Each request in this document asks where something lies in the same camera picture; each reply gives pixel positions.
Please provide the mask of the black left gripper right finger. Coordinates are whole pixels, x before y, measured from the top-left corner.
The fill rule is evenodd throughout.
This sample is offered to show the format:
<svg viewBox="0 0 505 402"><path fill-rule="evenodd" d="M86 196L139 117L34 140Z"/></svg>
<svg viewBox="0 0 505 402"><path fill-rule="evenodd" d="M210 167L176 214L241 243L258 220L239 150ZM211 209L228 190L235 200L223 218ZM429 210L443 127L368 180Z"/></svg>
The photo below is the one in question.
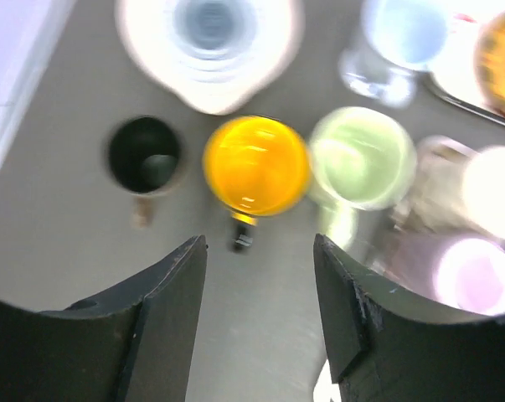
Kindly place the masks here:
<svg viewBox="0 0 505 402"><path fill-rule="evenodd" d="M330 375L344 401L505 401L505 314L429 300L318 234L313 259Z"/></svg>

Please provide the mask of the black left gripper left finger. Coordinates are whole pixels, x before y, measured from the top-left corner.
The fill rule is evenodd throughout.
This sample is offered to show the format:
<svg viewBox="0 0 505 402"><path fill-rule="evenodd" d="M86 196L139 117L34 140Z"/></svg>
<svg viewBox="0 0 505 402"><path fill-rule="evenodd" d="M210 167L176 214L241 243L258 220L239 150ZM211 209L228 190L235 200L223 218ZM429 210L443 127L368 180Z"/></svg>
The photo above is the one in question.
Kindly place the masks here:
<svg viewBox="0 0 505 402"><path fill-rule="evenodd" d="M207 268L194 236L61 311L0 301L0 401L183 401Z"/></svg>

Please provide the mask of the light green mug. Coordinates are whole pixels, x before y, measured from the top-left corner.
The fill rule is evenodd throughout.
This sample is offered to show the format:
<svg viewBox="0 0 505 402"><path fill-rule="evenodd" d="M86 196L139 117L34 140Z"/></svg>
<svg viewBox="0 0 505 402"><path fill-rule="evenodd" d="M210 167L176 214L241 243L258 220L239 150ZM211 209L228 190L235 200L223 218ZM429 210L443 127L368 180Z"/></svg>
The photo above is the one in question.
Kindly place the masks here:
<svg viewBox="0 0 505 402"><path fill-rule="evenodd" d="M348 250L360 211L396 205L415 177L410 134L392 117L350 106L324 116L309 141L312 182L308 196L319 208L319 232Z"/></svg>

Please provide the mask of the dark brown red mug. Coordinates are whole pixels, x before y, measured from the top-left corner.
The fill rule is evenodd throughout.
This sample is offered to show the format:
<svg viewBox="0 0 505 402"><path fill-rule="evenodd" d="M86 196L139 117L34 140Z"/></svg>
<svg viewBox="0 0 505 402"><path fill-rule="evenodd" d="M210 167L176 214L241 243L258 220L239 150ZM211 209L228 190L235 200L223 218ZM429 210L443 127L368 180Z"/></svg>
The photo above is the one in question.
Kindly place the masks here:
<svg viewBox="0 0 505 402"><path fill-rule="evenodd" d="M134 116L116 126L102 148L114 184L133 197L132 226L148 227L156 198L180 183L188 161L183 136L155 116Z"/></svg>

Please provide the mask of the yellow mug black handle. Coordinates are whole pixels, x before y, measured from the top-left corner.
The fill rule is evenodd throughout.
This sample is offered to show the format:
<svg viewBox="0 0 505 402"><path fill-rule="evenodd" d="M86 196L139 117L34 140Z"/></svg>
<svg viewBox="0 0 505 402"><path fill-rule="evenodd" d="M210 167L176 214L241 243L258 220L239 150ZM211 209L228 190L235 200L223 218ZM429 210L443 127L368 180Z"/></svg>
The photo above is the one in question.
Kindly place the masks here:
<svg viewBox="0 0 505 402"><path fill-rule="evenodd" d="M252 246L259 218L300 202L312 178L303 138L264 116L240 116L218 127L205 145L203 170L211 192L230 211L230 249L236 253Z"/></svg>

